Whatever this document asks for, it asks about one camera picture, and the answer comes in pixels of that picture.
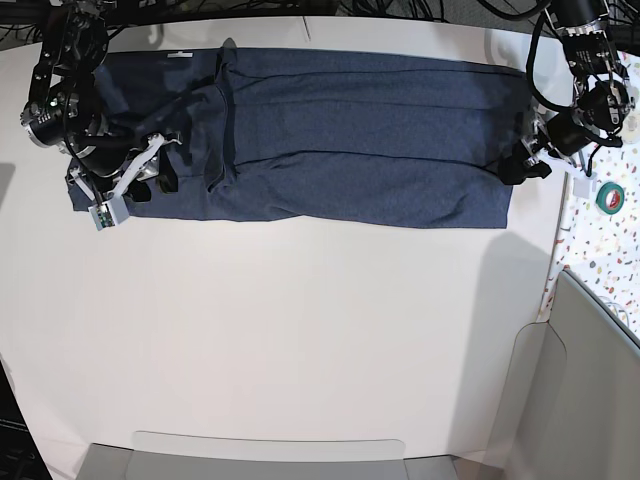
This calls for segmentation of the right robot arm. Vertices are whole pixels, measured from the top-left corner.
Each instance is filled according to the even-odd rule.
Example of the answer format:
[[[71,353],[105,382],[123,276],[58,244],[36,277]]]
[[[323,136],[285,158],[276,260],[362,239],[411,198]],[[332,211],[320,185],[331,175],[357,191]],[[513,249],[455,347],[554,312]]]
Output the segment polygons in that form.
[[[164,153],[152,155],[131,180],[125,179],[134,156],[150,140],[139,131],[139,117],[108,112],[96,83],[95,72],[115,36],[110,19],[118,20],[116,30],[122,32],[140,7],[138,1],[63,1],[54,7],[20,116],[33,143],[56,146],[71,156],[68,184],[83,189],[97,204],[114,197],[117,185],[135,202],[150,200],[149,181],[163,193],[178,190],[176,172]]]

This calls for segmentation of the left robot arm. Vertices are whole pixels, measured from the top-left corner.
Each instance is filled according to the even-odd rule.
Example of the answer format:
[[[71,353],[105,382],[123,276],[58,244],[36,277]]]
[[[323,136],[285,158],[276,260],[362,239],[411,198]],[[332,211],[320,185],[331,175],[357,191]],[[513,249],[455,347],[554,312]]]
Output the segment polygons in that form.
[[[624,121],[635,107],[629,75],[610,38],[609,6],[605,1],[538,1],[519,14],[500,13],[509,21],[537,18],[531,35],[525,76],[535,100],[523,136],[512,153],[497,164],[506,185],[545,178],[551,166],[541,159],[572,163],[572,157],[590,144],[598,150],[623,146]],[[544,27],[559,39],[573,77],[571,103],[550,101],[537,88],[534,67]]]

